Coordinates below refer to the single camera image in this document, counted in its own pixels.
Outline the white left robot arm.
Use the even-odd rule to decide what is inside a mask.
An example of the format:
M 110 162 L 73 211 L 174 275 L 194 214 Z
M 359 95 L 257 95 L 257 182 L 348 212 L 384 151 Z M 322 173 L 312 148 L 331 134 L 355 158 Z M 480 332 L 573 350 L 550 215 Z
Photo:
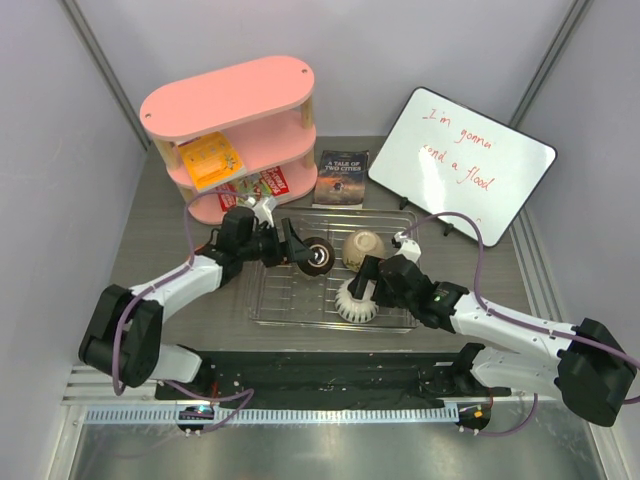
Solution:
M 113 284 L 100 295 L 79 347 L 79 359 L 111 376 L 116 394 L 149 379 L 177 381 L 190 398 L 205 397 L 212 373 L 194 350 L 161 343 L 163 324 L 199 297 L 235 278 L 246 262 L 267 267 L 305 264 L 316 258 L 290 221 L 276 226 L 247 207 L 234 207 L 210 241 L 158 279 L 124 288 Z

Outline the white blue-petal bowl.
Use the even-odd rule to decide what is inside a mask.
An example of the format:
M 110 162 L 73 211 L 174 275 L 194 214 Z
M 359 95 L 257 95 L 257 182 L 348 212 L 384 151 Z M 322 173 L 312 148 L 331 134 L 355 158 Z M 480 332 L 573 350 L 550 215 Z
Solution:
M 375 318 L 378 313 L 379 307 L 372 300 L 375 285 L 373 282 L 368 281 L 364 290 L 362 299 L 355 299 L 348 286 L 349 280 L 345 280 L 338 288 L 335 296 L 335 308 L 340 317 L 354 324 L 368 323 Z

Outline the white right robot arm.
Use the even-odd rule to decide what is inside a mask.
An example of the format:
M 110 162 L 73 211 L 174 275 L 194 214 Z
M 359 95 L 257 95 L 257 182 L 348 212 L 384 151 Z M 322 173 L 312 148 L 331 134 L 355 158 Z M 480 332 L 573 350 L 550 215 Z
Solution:
M 338 290 L 335 306 L 351 323 L 371 321 L 378 310 L 400 308 L 422 325 L 477 338 L 451 371 L 457 391 L 509 388 L 558 399 L 580 418 L 614 425 L 639 363 L 602 323 L 544 320 L 496 306 L 450 282 L 433 282 L 402 254 L 366 257 Z

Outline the black patterned ceramic bowl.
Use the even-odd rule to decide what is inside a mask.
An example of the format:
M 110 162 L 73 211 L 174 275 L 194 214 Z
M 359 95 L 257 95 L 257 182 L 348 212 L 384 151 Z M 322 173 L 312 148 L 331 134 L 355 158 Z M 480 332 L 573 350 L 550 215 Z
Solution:
M 329 241 L 321 237 L 309 237 L 303 244 L 311 250 L 313 257 L 299 262 L 299 269 L 309 277 L 327 274 L 335 262 L 335 251 Z

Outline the beige floral ceramic bowl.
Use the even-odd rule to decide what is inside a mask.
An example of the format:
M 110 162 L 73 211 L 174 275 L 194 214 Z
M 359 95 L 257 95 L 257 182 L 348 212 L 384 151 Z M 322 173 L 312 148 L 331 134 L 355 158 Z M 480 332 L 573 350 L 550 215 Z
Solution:
M 342 262 L 347 269 L 357 272 L 367 255 L 376 258 L 384 258 L 386 255 L 384 242 L 376 233 L 370 230 L 357 230 L 344 240 Z

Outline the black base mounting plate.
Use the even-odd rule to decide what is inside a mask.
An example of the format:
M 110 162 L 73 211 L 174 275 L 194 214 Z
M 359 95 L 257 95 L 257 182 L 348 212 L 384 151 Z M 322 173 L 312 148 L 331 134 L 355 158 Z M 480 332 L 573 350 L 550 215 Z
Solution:
M 438 408 L 449 398 L 508 397 L 467 368 L 475 343 L 458 353 L 209 351 L 210 372 L 186 388 L 228 397 L 254 390 L 253 409 L 375 410 Z

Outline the white dry-erase board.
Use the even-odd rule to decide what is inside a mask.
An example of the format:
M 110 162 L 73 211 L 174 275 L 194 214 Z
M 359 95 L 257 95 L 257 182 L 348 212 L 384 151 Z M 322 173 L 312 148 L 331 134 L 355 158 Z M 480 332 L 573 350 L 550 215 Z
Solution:
M 493 247 L 557 157 L 554 147 L 418 87 L 368 174 L 399 197 Z

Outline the dark paperback book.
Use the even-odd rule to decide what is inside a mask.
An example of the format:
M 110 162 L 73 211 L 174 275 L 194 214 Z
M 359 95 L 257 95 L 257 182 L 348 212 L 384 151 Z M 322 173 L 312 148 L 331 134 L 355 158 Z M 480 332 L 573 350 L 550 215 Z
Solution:
M 324 150 L 318 166 L 313 206 L 361 209 L 364 203 L 369 151 Z

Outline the red book on shelf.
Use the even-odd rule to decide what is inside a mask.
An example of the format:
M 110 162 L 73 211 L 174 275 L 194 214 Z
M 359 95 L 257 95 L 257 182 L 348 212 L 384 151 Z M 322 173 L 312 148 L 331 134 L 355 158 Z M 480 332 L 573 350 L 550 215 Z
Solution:
M 273 167 L 243 178 L 232 180 L 218 187 L 220 191 L 235 192 L 254 198 L 272 196 L 278 201 L 291 197 L 292 192 L 283 170 Z

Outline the pink three-tier shelf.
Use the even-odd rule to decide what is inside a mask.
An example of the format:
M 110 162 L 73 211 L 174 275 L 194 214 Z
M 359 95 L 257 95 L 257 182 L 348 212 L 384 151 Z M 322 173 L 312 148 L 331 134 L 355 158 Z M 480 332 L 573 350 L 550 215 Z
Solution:
M 175 81 L 146 97 L 139 110 L 142 126 L 197 221 L 216 225 L 224 216 L 218 196 L 195 197 L 199 190 L 187 168 L 192 159 L 212 156 L 212 136 L 237 152 L 236 159 L 220 161 L 237 176 L 278 171 L 286 184 L 280 202 L 313 190 L 314 86 L 307 63 L 276 55 Z

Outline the yellow book on shelf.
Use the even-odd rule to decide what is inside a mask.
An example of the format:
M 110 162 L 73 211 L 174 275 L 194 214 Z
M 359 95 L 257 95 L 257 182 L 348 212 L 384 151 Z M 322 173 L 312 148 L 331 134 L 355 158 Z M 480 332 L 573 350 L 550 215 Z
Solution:
M 198 192 L 241 177 L 247 168 L 222 132 L 214 132 L 177 146 L 189 178 Z

